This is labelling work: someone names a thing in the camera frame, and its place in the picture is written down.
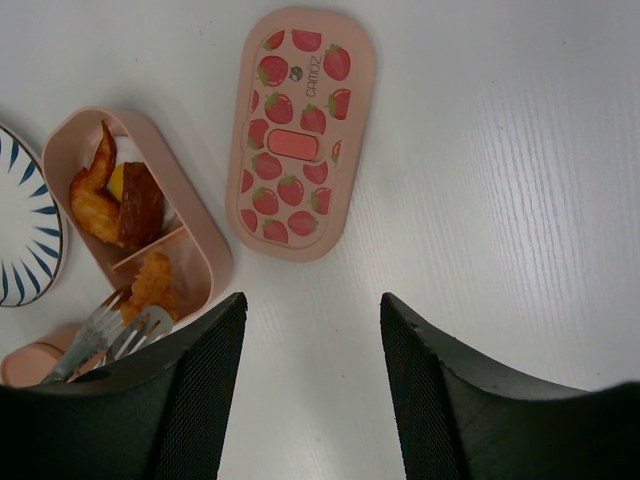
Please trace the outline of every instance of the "fork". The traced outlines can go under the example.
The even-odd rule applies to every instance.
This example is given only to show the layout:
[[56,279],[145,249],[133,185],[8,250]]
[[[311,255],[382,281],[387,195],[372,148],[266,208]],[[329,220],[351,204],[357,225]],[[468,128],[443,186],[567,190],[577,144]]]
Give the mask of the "fork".
[[99,367],[142,350],[171,331],[174,322],[167,311],[152,305],[145,308],[109,346]]
[[109,347],[125,329],[120,306],[131,297],[131,288],[113,292],[82,324],[66,353],[40,383],[66,382],[98,352]]

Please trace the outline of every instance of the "table surface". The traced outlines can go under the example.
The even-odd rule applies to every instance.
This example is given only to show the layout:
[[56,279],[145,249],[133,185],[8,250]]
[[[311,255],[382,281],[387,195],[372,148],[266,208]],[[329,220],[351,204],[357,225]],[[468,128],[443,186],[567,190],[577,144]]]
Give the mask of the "table surface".
[[[0,122],[148,115],[231,244],[249,320],[221,479],[404,478],[379,332],[392,291],[487,355],[598,389],[640,362],[640,3],[297,1],[359,20],[378,78],[344,235],[294,264],[224,214],[243,41],[275,0],[3,2]],[[109,293],[72,235],[57,286],[0,313],[0,356]]]

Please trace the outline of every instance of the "brand logo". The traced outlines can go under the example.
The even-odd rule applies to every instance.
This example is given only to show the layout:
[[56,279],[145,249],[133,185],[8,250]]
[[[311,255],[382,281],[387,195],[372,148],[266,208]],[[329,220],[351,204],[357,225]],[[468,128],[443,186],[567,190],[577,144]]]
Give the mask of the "brand logo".
[[311,57],[309,65],[307,65],[307,97],[316,96],[316,86],[318,85],[318,75],[320,73],[321,61],[322,57],[316,57],[314,55]]
[[300,80],[302,80],[303,76],[304,72],[300,67],[291,67],[291,74],[289,75],[289,78],[291,80],[293,80],[294,82],[299,82]]

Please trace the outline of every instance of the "plate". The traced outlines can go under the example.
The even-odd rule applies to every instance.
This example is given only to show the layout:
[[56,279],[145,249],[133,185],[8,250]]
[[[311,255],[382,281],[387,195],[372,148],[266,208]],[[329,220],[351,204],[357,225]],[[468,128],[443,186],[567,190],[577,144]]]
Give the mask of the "plate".
[[0,306],[24,306],[46,293],[61,267],[63,240],[37,157],[0,125]]

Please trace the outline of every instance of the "fried chicken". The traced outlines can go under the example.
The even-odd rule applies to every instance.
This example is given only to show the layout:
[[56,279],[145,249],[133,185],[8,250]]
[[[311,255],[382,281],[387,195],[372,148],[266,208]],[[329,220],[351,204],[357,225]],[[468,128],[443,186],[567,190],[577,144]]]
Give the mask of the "fried chicken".
[[118,240],[120,204],[104,188],[116,164],[116,142],[102,122],[102,140],[89,169],[83,168],[71,182],[71,212],[80,227],[107,243],[127,246]]
[[117,148],[102,122],[102,140],[89,169],[71,182],[71,212],[80,227],[106,243],[142,247],[153,242],[164,220],[164,196],[141,162],[124,164],[122,203],[106,190],[116,164]]
[[124,324],[131,323],[150,305],[164,308],[177,321],[176,294],[172,283],[169,257],[160,252],[149,253],[131,285],[131,298],[120,307]]

